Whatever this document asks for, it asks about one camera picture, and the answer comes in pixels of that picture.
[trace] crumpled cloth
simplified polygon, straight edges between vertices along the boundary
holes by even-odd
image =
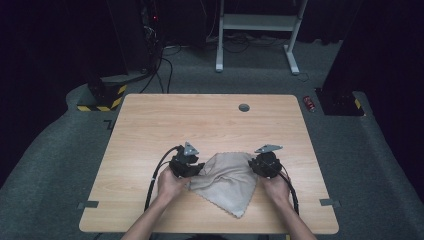
[[[199,175],[191,178],[189,190],[241,218],[258,178],[247,162],[252,158],[243,152],[215,154]]]

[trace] metal frame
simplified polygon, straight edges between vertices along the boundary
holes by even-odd
[[[292,32],[289,45],[284,45],[284,53],[290,65],[293,75],[299,74],[299,68],[293,55],[293,48],[296,37],[302,23],[303,14],[308,0],[303,0],[299,12],[296,16],[275,16],[275,15],[247,15],[247,14],[225,14],[224,2],[221,0],[220,18],[219,18],[219,36],[216,54],[216,71],[224,70],[224,52],[223,38],[224,29],[239,30],[262,30],[262,31],[288,31]]]

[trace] hand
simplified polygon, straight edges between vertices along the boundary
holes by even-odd
[[[285,173],[282,174],[285,178],[289,179]],[[271,198],[274,204],[289,204],[290,188],[282,177],[277,175],[271,179],[261,176],[259,176],[259,178],[261,179],[261,182],[265,188],[265,192],[267,193],[268,197]]]
[[[158,199],[170,203],[180,195],[184,186],[191,178],[177,178],[169,167],[166,167],[158,179]]]

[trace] small round object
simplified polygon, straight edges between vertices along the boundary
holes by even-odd
[[[242,112],[247,112],[250,110],[250,106],[245,103],[242,103],[239,105],[239,110]]]

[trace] gray floor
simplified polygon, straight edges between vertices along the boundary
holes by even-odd
[[[240,49],[226,44],[226,48]],[[298,43],[295,57],[301,74],[291,75],[281,45],[250,47],[242,53],[224,52],[224,71],[215,72],[215,52],[167,49],[174,68],[171,93],[292,94],[299,102],[314,98],[315,113],[301,104],[302,113],[340,231],[319,239],[424,239],[424,208],[393,157],[373,117],[367,98],[355,92],[366,112],[363,117],[325,116],[314,93],[321,87],[339,45]],[[169,74],[163,62],[163,83]],[[139,92],[146,80],[128,85]],[[78,224],[88,199],[110,130],[105,120],[119,113],[79,112],[76,103],[84,86],[67,96],[69,110],[34,140],[0,190],[0,239],[93,239]],[[146,93],[160,93],[155,78]],[[105,233],[99,239],[118,239]],[[282,235],[270,236],[283,239]]]

